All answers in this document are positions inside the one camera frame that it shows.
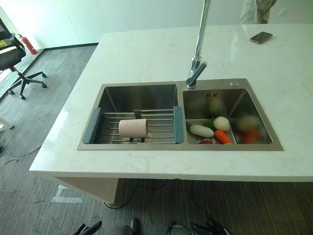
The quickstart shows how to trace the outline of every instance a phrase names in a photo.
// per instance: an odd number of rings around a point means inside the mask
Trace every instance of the wall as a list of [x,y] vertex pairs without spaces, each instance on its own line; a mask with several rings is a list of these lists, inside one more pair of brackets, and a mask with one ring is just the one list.
[[[287,9],[287,12],[284,16],[279,16],[282,8]],[[269,22],[271,24],[313,23],[313,0],[277,0],[271,9]]]
[[[0,0],[35,48],[98,42],[103,33],[199,25],[203,0]],[[244,0],[212,0],[210,24],[237,24]],[[278,0],[270,23],[313,23],[313,0]],[[280,8],[288,9],[279,17]]]

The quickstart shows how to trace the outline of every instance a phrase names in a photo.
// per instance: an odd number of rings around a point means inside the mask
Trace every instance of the kitchen island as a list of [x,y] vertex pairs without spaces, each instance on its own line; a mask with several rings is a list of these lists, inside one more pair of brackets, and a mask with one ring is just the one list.
[[[109,203],[119,178],[312,182],[313,24],[210,25],[203,41],[198,80],[246,78],[283,151],[77,150],[102,84],[186,80],[197,31],[105,34],[30,171]],[[260,31],[273,38],[250,42]]]

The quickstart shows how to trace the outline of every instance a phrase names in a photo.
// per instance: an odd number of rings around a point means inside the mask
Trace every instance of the office chair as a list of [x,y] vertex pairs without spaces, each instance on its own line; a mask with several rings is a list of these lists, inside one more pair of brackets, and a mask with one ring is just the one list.
[[14,33],[10,33],[6,28],[2,20],[0,19],[0,50],[6,49],[6,52],[0,53],[0,70],[10,69],[12,72],[17,72],[19,75],[19,80],[17,80],[9,89],[9,94],[14,94],[12,91],[13,88],[22,84],[20,96],[21,99],[25,99],[23,95],[23,91],[26,84],[29,83],[41,83],[43,88],[46,88],[47,85],[42,81],[33,80],[32,78],[42,75],[42,77],[46,77],[46,75],[41,71],[35,73],[33,75],[25,77],[21,72],[19,72],[14,66],[18,64],[23,57],[26,56],[24,45],[15,37]]

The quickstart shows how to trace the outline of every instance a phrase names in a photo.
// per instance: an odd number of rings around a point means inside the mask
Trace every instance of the gray carpet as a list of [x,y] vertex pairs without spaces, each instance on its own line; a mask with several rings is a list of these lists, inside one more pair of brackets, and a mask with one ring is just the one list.
[[[0,116],[15,125],[4,143],[12,154],[22,155],[42,144],[94,49],[44,51],[27,73],[44,71],[48,88],[27,85],[26,100],[7,95],[0,103]],[[62,196],[82,198],[82,203],[51,202],[58,185],[28,172],[36,153],[11,162],[14,158],[8,154],[0,157],[1,235],[70,235],[81,224],[98,220],[103,226],[96,234],[109,235],[112,226],[128,224],[132,217],[142,221],[142,235],[165,235],[172,221],[205,222],[206,215],[191,201],[191,181],[171,180],[154,191],[140,188],[120,210],[69,189]],[[156,187],[161,183],[122,179],[117,204],[125,202],[138,184]],[[234,235],[313,234],[313,183],[196,181],[194,199]]]

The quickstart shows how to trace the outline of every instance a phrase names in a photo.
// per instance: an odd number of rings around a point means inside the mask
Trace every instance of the faucet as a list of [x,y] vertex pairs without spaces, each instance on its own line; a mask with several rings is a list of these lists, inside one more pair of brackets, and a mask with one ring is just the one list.
[[209,12],[210,3],[211,3],[211,0],[203,1],[203,10],[202,10],[200,28],[198,32],[196,51],[195,51],[195,55],[191,59],[189,77],[186,80],[187,88],[191,90],[196,88],[197,78],[200,76],[200,74],[203,72],[203,70],[206,67],[206,62],[201,61],[200,53],[201,53],[203,38],[205,35],[207,14]]

